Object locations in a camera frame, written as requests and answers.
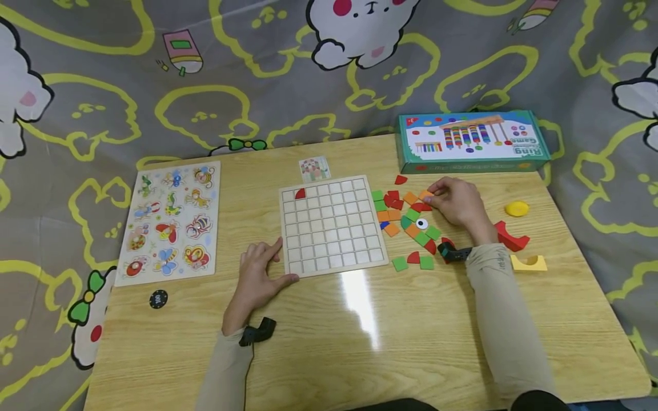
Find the black poker chip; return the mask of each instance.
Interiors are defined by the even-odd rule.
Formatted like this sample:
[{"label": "black poker chip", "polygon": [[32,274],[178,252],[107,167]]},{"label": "black poker chip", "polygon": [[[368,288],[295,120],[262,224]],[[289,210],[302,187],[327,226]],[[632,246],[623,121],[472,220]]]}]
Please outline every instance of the black poker chip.
[{"label": "black poker chip", "polygon": [[154,291],[153,294],[151,294],[151,298],[149,299],[151,308],[155,308],[157,310],[158,308],[164,307],[168,298],[169,295],[165,290]]}]

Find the beige sleeve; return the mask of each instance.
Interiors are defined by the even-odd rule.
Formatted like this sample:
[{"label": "beige sleeve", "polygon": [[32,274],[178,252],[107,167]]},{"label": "beige sleeve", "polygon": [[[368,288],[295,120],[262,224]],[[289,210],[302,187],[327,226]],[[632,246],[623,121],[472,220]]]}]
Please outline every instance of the beige sleeve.
[{"label": "beige sleeve", "polygon": [[244,411],[247,371],[253,347],[241,347],[244,328],[224,336],[220,331],[208,365],[196,411]]},{"label": "beige sleeve", "polygon": [[466,261],[480,338],[501,398],[510,407],[519,395],[556,395],[548,358],[502,244],[473,248]]}]

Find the toy box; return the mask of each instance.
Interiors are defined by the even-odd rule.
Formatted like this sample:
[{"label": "toy box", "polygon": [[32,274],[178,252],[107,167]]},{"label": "toy box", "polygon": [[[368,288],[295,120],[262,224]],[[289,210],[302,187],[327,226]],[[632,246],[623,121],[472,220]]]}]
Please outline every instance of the toy box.
[{"label": "toy box", "polygon": [[402,174],[536,171],[551,159],[532,112],[399,116]]}]

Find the hand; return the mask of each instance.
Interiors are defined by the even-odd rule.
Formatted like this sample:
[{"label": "hand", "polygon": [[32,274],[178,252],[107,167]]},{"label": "hand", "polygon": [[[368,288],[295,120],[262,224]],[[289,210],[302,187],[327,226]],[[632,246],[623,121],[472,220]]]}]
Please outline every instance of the hand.
[{"label": "hand", "polygon": [[498,233],[484,210],[477,187],[459,178],[443,177],[427,191],[433,197],[422,199],[438,209],[445,219],[466,228],[475,245],[497,243]]},{"label": "hand", "polygon": [[299,281],[297,274],[286,274],[277,279],[268,277],[267,266],[270,261],[279,261],[278,252],[282,245],[281,237],[271,246],[263,242],[250,244],[240,256],[238,287],[224,312],[224,335],[231,335],[246,326],[252,311],[267,304],[279,291]]}]

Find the yellow round disc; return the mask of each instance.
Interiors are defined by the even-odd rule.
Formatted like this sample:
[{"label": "yellow round disc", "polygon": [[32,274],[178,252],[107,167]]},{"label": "yellow round disc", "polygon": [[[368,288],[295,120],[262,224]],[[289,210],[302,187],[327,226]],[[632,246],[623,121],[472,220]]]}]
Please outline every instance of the yellow round disc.
[{"label": "yellow round disc", "polygon": [[512,217],[522,217],[528,214],[530,206],[524,201],[513,201],[505,206],[505,212]]}]

